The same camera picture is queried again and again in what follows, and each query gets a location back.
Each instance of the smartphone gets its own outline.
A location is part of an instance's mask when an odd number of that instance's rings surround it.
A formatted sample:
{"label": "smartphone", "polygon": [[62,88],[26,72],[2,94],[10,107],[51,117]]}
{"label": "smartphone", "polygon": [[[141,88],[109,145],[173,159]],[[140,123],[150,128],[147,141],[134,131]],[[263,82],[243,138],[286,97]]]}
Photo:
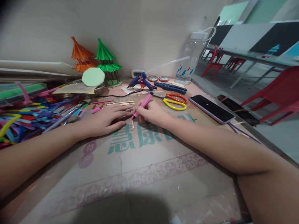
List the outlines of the smartphone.
{"label": "smartphone", "polygon": [[202,95],[192,96],[189,100],[220,124],[225,124],[236,118],[235,115],[215,103],[212,103]]}

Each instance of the orange paper umbrella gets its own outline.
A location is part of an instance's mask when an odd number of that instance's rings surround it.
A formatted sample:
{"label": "orange paper umbrella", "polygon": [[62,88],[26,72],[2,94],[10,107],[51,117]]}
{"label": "orange paper umbrella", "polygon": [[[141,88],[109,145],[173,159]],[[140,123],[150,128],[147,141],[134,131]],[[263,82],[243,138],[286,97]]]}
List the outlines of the orange paper umbrella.
{"label": "orange paper umbrella", "polygon": [[92,60],[84,61],[84,62],[79,61],[79,63],[75,65],[75,69],[78,72],[85,72],[87,69],[95,68],[95,67],[97,67],[97,64]]}
{"label": "orange paper umbrella", "polygon": [[72,59],[85,60],[91,58],[94,55],[94,53],[90,52],[89,50],[85,49],[80,44],[78,44],[74,37],[71,38],[74,41]]}

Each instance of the orange scissors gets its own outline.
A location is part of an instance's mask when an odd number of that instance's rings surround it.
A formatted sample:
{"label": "orange scissors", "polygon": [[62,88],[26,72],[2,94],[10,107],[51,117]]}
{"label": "orange scissors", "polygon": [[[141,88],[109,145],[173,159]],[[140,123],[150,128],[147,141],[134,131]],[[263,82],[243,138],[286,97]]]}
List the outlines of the orange scissors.
{"label": "orange scissors", "polygon": [[[181,96],[181,95],[178,95],[178,94],[166,94],[166,95],[162,95],[162,94],[154,93],[154,96],[163,99],[163,102],[164,102],[168,107],[170,107],[170,108],[173,109],[173,110],[183,111],[183,110],[185,110],[185,109],[187,108],[187,105],[186,105],[186,104],[188,103],[188,101],[187,101],[187,99],[186,99],[185,97],[183,97],[183,96]],[[172,105],[169,104],[169,103],[174,103],[174,104],[181,105],[181,106],[183,106],[183,108],[174,107],[174,106],[172,106]]]}

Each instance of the hand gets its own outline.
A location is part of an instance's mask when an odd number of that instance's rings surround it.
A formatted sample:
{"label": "hand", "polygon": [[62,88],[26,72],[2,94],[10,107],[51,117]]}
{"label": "hand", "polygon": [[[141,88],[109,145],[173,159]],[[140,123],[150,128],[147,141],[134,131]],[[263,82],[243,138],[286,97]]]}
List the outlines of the hand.
{"label": "hand", "polygon": [[106,135],[126,125],[125,121],[118,121],[114,124],[111,124],[111,122],[124,116],[132,116],[132,112],[125,111],[132,107],[133,106],[129,105],[106,106],[104,109],[96,112],[90,117],[74,123],[74,125],[78,128],[78,131],[82,133],[82,138],[84,139]]}
{"label": "hand", "polygon": [[140,122],[146,120],[160,127],[164,127],[164,124],[169,122],[171,115],[162,109],[157,102],[150,100],[147,105],[143,108],[141,107],[142,101],[139,101],[134,111],[139,113],[138,118]]}

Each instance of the glass tabletop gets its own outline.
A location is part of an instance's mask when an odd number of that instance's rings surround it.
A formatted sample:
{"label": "glass tabletop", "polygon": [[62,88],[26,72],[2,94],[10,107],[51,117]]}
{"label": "glass tabletop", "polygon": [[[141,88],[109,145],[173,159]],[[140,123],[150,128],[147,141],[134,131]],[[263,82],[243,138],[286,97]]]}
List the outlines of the glass tabletop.
{"label": "glass tabletop", "polygon": [[[213,45],[208,45],[207,46],[208,50],[214,50],[215,46]],[[286,66],[299,66],[299,61],[295,59],[295,56],[293,55],[280,55],[280,56],[274,56],[270,55],[268,58],[262,58],[262,56],[265,56],[265,54],[262,53],[257,53],[253,51],[247,51],[247,50],[241,50],[241,49],[233,49],[233,48],[223,48],[219,49],[221,52],[228,52],[231,54],[235,55],[240,55],[240,56],[246,56],[250,57],[252,59],[258,59],[259,61],[264,61],[265,64],[267,63],[278,63]]]}

